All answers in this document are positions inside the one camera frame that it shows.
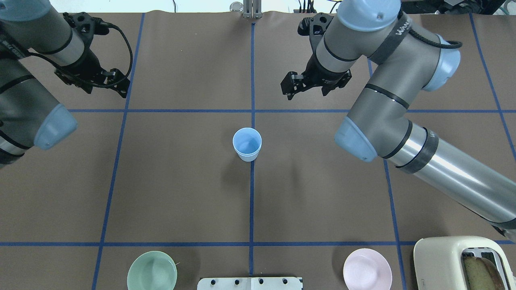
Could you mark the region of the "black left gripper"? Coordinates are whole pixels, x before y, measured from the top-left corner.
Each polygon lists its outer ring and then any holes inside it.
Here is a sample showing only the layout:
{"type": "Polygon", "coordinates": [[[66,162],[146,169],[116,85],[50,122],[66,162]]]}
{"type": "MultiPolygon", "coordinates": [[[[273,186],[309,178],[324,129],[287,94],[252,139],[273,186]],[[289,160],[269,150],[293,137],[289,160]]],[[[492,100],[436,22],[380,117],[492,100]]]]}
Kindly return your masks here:
{"type": "Polygon", "coordinates": [[[56,68],[54,73],[66,85],[79,87],[88,94],[92,93],[94,86],[107,86],[124,99],[131,83],[127,75],[117,68],[104,70],[94,54],[85,54],[71,65],[56,68]]]}

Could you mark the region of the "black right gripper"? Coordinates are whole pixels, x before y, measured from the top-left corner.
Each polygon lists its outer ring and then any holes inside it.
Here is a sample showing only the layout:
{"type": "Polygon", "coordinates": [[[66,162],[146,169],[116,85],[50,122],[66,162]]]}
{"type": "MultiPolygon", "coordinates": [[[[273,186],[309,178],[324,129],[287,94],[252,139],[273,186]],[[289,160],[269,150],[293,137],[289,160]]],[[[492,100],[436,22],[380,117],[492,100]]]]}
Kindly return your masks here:
{"type": "Polygon", "coordinates": [[[281,82],[282,94],[291,101],[295,94],[320,87],[325,97],[336,88],[344,88],[352,78],[351,70],[332,72],[324,68],[315,56],[310,57],[302,74],[288,72],[281,82]]]}

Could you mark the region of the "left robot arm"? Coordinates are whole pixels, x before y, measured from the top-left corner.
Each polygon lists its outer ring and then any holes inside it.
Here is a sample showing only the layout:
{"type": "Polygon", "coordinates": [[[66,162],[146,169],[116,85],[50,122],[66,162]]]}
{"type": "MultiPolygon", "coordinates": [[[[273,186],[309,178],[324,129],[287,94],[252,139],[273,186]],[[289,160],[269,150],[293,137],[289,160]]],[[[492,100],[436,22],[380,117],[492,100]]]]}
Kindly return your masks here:
{"type": "Polygon", "coordinates": [[[48,0],[2,0],[0,163],[15,163],[32,147],[48,150],[74,132],[70,111],[21,63],[34,56],[55,68],[66,85],[92,93],[116,91],[126,98],[129,75],[102,68],[90,46],[95,35],[121,29],[88,13],[59,13],[48,0]]]}

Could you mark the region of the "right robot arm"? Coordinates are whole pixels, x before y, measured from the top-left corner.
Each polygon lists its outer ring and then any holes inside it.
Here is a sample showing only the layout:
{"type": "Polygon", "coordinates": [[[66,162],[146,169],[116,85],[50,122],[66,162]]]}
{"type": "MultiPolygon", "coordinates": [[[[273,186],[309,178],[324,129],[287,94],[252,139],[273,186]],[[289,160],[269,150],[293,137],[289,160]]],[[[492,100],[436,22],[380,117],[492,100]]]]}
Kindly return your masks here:
{"type": "Polygon", "coordinates": [[[400,0],[343,0],[336,15],[303,18],[298,34],[309,37],[312,55],[304,72],[289,72],[282,80],[289,100],[315,87],[324,96],[345,87],[350,68],[367,57],[377,68],[335,142],[365,162],[389,160],[515,241],[515,183],[405,118],[421,90],[437,90],[456,72],[461,42],[415,24],[400,0]]]}

